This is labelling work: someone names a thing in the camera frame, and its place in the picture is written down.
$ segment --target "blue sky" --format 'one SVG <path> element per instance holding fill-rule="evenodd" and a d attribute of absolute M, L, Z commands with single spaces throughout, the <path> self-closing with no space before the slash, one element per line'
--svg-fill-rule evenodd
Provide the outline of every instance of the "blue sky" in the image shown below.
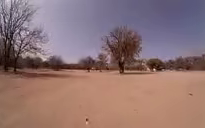
<path fill-rule="evenodd" d="M 66 62 L 95 57 L 101 38 L 126 25 L 143 38 L 142 58 L 205 53 L 205 0 L 36 0 L 36 22 L 51 54 Z"/>

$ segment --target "sand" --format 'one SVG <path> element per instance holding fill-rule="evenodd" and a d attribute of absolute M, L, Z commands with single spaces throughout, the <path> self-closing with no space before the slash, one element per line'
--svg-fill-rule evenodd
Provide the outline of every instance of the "sand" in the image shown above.
<path fill-rule="evenodd" d="M 205 72 L 0 73 L 0 128 L 205 128 Z"/>

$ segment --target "leafless tree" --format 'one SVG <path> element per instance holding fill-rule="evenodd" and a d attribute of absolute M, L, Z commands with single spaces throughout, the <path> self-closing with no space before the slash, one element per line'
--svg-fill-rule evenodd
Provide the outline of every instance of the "leafless tree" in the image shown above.
<path fill-rule="evenodd" d="M 21 55 L 44 53 L 43 45 L 48 41 L 47 35 L 41 28 L 22 27 L 19 29 L 13 42 L 14 72 L 17 69 L 17 62 Z"/>
<path fill-rule="evenodd" d="M 32 20 L 36 9 L 28 0 L 0 0 L 0 38 L 4 48 L 4 70 L 8 70 L 14 35 Z"/>
<path fill-rule="evenodd" d="M 63 65 L 65 64 L 64 61 L 62 60 L 62 57 L 60 56 L 51 56 L 48 59 L 48 63 L 51 66 L 51 68 L 56 71 L 59 71 L 60 69 L 62 69 Z"/>
<path fill-rule="evenodd" d="M 141 36 L 125 26 L 115 28 L 103 41 L 103 49 L 116 60 L 120 73 L 124 73 L 125 64 L 139 57 L 142 50 Z"/>
<path fill-rule="evenodd" d="M 95 65 L 95 63 L 96 61 L 91 56 L 82 58 L 79 61 L 79 64 L 82 65 L 84 68 L 86 68 L 88 72 L 90 72 L 90 70 Z"/>
<path fill-rule="evenodd" d="M 99 69 L 100 69 L 100 71 L 102 71 L 102 69 L 106 66 L 107 61 L 108 61 L 107 55 L 104 53 L 100 53 L 98 55 L 97 59 L 98 59 Z"/>

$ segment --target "sandy ground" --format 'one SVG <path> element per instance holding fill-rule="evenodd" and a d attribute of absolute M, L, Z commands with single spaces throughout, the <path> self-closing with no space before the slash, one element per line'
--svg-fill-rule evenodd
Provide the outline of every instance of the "sandy ground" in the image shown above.
<path fill-rule="evenodd" d="M 0 128 L 205 128 L 205 72 L 0 74 Z"/>

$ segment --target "tree trunk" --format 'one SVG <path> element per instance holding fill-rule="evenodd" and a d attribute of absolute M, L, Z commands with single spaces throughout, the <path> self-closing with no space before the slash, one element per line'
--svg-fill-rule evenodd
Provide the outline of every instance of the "tree trunk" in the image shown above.
<path fill-rule="evenodd" d="M 7 58 L 7 52 L 4 54 L 4 71 L 8 72 L 8 58 Z"/>
<path fill-rule="evenodd" d="M 17 62 L 18 62 L 18 58 L 14 59 L 14 67 L 13 67 L 13 71 L 16 73 L 17 71 Z"/>
<path fill-rule="evenodd" d="M 125 72 L 125 63 L 119 61 L 119 62 L 118 62 L 118 66 L 119 66 L 119 73 L 120 73 L 120 74 L 123 74 L 123 73 Z"/>

